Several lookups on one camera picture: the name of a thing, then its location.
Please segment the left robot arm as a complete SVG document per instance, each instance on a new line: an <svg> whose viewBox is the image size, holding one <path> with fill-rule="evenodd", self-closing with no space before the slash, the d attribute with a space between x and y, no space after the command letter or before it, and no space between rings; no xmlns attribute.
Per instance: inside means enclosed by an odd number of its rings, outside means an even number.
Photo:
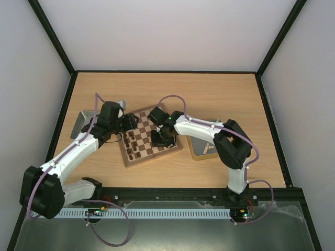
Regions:
<svg viewBox="0 0 335 251"><path fill-rule="evenodd" d="M59 155L40 167L30 166L24 172L20 204L31 212L47 219L55 217L60 210L77 201L91 199L101 183L91 178L65 185L65 181L82 161L97 151L113 134L137 128L139 118L133 113L124 113L122 102L106 101L100 111L94 111L74 141Z"/></svg>

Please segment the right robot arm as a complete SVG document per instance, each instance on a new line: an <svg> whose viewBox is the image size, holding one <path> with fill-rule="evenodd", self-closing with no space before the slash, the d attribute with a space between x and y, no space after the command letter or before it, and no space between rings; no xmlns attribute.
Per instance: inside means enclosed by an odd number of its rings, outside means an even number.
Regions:
<svg viewBox="0 0 335 251"><path fill-rule="evenodd" d="M246 190L248 159L251 155L251 141L234 120L226 123L195 119L174 111L172 114L154 107L148 119L157 127L151 133L154 145L167 145L178 135L186 135L213 144L220 160L228 167L229 181L227 197L235 205L247 198Z"/></svg>

